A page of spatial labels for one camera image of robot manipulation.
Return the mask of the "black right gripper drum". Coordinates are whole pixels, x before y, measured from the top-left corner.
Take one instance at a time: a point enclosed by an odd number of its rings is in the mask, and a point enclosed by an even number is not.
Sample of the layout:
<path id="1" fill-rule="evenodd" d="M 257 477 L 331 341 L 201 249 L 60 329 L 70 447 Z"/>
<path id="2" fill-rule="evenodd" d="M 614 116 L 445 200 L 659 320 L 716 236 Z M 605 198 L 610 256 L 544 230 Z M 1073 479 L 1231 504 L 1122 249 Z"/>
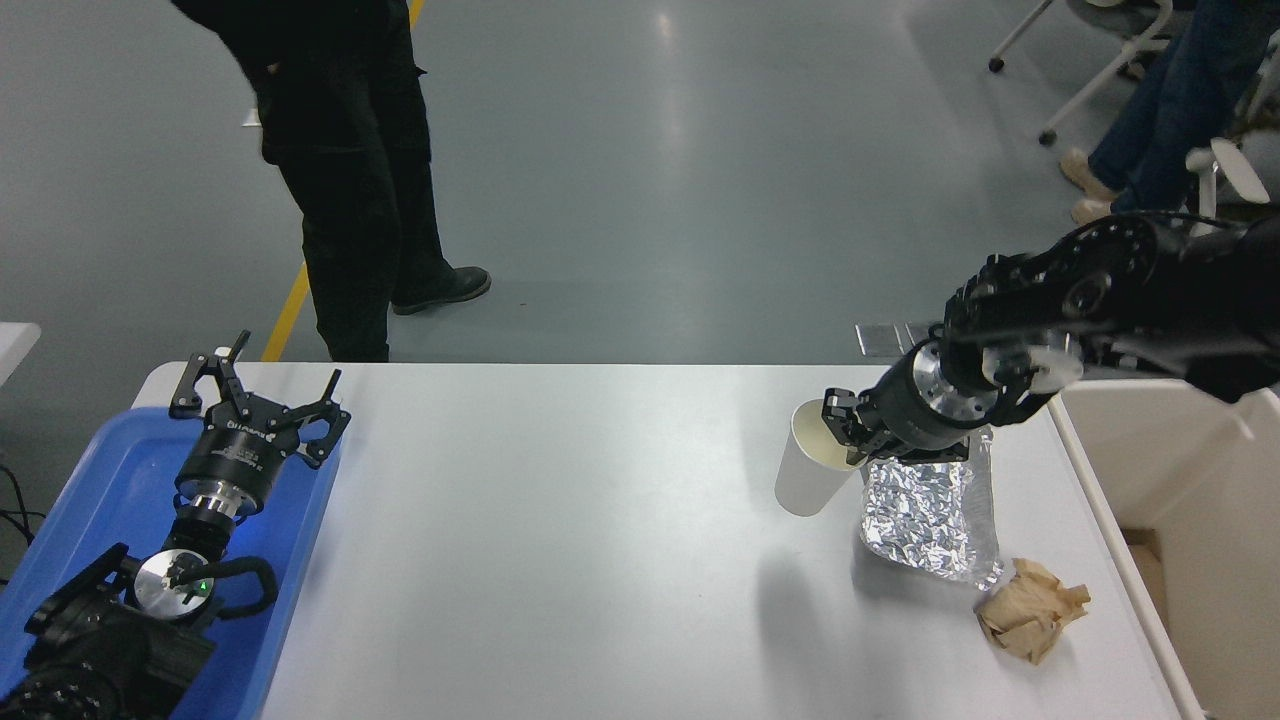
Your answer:
<path id="1" fill-rule="evenodd" d="M 934 355 L 908 355 L 861 393 L 861 455 L 899 462 L 965 462 L 973 423 L 956 416 L 964 401 L 943 378 Z"/>

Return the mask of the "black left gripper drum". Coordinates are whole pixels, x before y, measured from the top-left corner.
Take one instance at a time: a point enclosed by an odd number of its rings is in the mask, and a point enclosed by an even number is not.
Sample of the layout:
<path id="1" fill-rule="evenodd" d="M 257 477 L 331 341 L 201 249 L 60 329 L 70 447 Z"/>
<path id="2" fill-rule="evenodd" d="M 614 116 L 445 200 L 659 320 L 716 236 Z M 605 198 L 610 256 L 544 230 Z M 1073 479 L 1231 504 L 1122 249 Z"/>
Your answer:
<path id="1" fill-rule="evenodd" d="M 297 424 L 285 421 L 287 406 L 251 398 L 248 414 L 223 401 L 210 407 L 204 430 L 178 471 L 177 491 L 192 503 L 220 497 L 225 515 L 255 515 L 265 509 L 285 460 L 300 447 Z"/>

